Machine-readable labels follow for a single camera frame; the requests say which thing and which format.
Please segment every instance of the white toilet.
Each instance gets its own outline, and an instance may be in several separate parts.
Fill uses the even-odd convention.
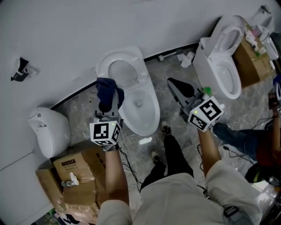
[[[28,123],[37,135],[39,147],[46,158],[59,155],[69,146],[70,127],[64,115],[38,107],[29,114]]]
[[[137,47],[112,50],[100,59],[96,72],[98,77],[114,79],[124,90],[119,113],[128,128],[140,136],[153,134],[160,108],[141,51]]]
[[[236,99],[241,82],[232,59],[244,35],[245,22],[240,16],[223,16],[211,37],[200,39],[193,66],[202,87],[210,87],[218,99]]]

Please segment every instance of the forearm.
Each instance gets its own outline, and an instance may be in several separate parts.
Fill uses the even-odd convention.
[[[221,160],[221,156],[210,130],[206,132],[198,130],[198,135],[201,144],[203,170],[206,176],[209,169]]]
[[[280,151],[280,123],[277,110],[273,111],[273,129],[272,129],[272,143],[271,150],[273,152]]]
[[[121,200],[129,205],[129,192],[119,151],[105,153],[106,190],[110,200]]]

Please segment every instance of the beige shirt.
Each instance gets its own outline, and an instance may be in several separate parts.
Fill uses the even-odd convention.
[[[119,200],[102,204],[98,225],[219,225],[225,207],[237,206],[254,224],[261,210],[254,188],[232,167],[218,161],[206,176],[206,199],[186,173],[158,180],[142,189],[142,205],[132,222],[129,206]]]

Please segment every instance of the brown cardboard box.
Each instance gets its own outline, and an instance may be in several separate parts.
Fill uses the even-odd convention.
[[[39,182],[48,196],[49,200],[58,212],[66,213],[66,207],[63,203],[62,188],[59,183],[59,176],[54,167],[37,170],[36,175]]]
[[[105,154],[100,146],[60,158],[54,161],[54,166],[62,181],[70,181],[69,173],[73,172],[80,183],[97,179],[105,189]]]
[[[63,202],[76,220],[96,223],[101,204],[107,200],[105,191],[105,154],[100,146],[72,154],[54,162],[63,181],[70,172],[78,178],[78,186],[64,187]]]
[[[258,38],[256,38],[256,42],[259,48],[263,46]],[[268,54],[257,56],[245,36],[232,57],[240,76],[242,88],[260,82],[274,72],[269,63]]]

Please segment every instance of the grey floor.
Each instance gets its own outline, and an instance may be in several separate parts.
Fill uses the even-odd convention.
[[[187,125],[178,116],[180,107],[172,97],[166,85],[167,78],[169,77],[181,81],[191,79],[198,82],[195,70],[193,66],[182,68],[175,55],[168,57],[162,62],[159,62],[157,59],[150,60],[146,62],[146,65],[160,106],[160,122],[165,120],[171,125],[172,133],[178,140],[185,159],[194,170],[195,181],[197,184],[205,186],[204,174],[199,168],[201,157],[196,148],[199,144],[197,130],[193,126]],[[220,103],[224,103],[226,106],[221,121],[229,123],[230,127],[233,129],[251,129],[256,125],[259,119],[270,117],[271,114],[267,107],[267,93],[271,88],[272,77],[268,77],[263,82],[244,89],[238,99],[220,101]],[[96,92],[96,88],[91,87],[57,108],[58,112],[61,112],[69,119],[72,134],[71,145],[75,146],[81,142],[90,140],[89,123],[92,122],[93,118],[93,105],[98,102]],[[137,167],[137,171],[142,179],[150,173],[154,166],[150,156],[152,151],[157,151],[163,157],[164,161],[166,161],[160,125],[161,123],[157,131],[150,136],[152,137],[152,141],[144,145],[138,145],[138,141],[144,137],[136,135],[124,125],[122,132],[131,154],[124,144],[122,135],[119,137],[119,143],[129,156],[131,166],[134,170],[136,170]],[[261,124],[256,129],[262,129],[264,125],[265,124]],[[223,160],[236,168],[242,175],[245,175],[248,168],[251,167],[251,164],[239,157],[230,158],[229,153],[222,149],[222,143],[217,138],[216,143],[220,146],[219,150]],[[132,216],[134,217],[140,206],[140,197],[132,174],[127,170],[125,171],[130,192],[130,208]],[[273,203],[275,193],[271,192],[271,186],[264,183],[257,186],[256,189],[260,193],[260,196],[263,195],[259,200],[263,212],[266,213],[268,207]]]

